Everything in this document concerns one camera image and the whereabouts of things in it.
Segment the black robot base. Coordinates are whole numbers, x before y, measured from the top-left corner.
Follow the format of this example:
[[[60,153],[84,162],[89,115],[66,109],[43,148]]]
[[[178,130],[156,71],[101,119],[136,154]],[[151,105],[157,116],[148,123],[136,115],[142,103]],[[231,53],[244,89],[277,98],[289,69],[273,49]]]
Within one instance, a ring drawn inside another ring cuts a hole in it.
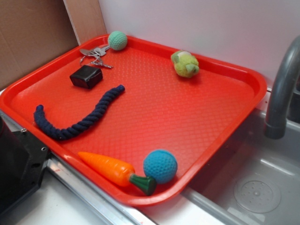
[[[49,155],[49,148],[31,132],[13,132],[0,119],[1,215],[40,188]]]

